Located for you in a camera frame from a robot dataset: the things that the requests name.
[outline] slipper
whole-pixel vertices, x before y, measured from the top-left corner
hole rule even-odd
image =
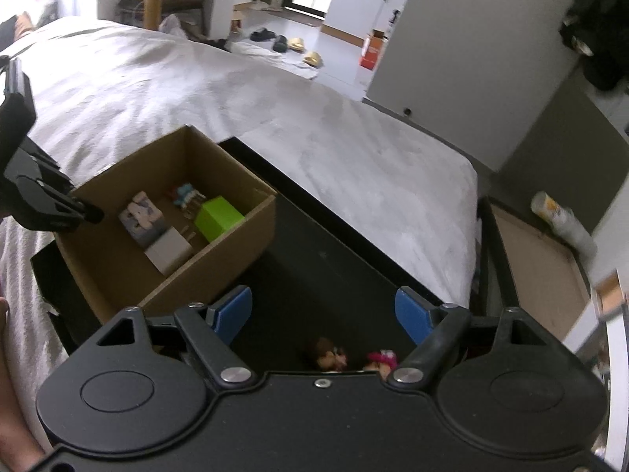
[[[304,56],[304,62],[308,65],[311,65],[312,67],[319,68],[323,62],[323,59],[321,58],[321,55],[319,55],[319,53],[310,52],[307,53],[306,56]]]
[[[278,36],[276,41],[273,43],[273,51],[278,53],[286,53],[288,49],[288,45],[286,44],[286,37],[283,35]]]
[[[275,32],[272,32],[271,30],[267,30],[266,28],[260,28],[256,30],[255,32],[252,32],[249,38],[253,42],[264,42],[264,41],[270,41],[271,39],[275,39],[276,35],[275,35]]]
[[[304,46],[304,39],[301,37],[295,37],[288,41],[288,47],[295,52],[303,53],[306,50],[306,46]]]

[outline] black slipper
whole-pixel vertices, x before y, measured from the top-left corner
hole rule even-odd
[[[270,41],[271,39],[275,39],[276,35],[275,35],[275,32],[272,32],[271,30],[267,30],[266,28],[260,28],[256,30],[255,32],[252,32],[249,38],[253,42],[264,42],[264,41]]]
[[[278,53],[286,53],[287,49],[288,41],[286,40],[286,37],[284,37],[283,35],[278,36],[276,41],[273,43],[273,51]]]

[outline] black jacket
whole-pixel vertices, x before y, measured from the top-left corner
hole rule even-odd
[[[574,0],[560,30],[584,55],[584,73],[601,90],[629,75],[629,0]]]

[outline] brown-haired toy figurine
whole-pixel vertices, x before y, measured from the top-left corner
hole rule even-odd
[[[347,355],[343,348],[334,346],[326,337],[320,337],[306,351],[308,359],[320,371],[344,371],[347,368]]]
[[[380,377],[386,380],[389,373],[397,367],[397,357],[390,349],[381,349],[367,355],[369,363],[363,368],[364,371],[378,371]]]

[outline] bed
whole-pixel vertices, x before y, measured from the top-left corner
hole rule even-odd
[[[76,185],[184,124],[217,142],[237,136],[442,301],[468,304],[476,173],[433,138],[275,67],[112,22],[63,18],[2,54],[19,55],[31,78],[30,137]],[[66,355],[29,260],[51,240],[0,225],[7,360],[46,446],[35,395]]]

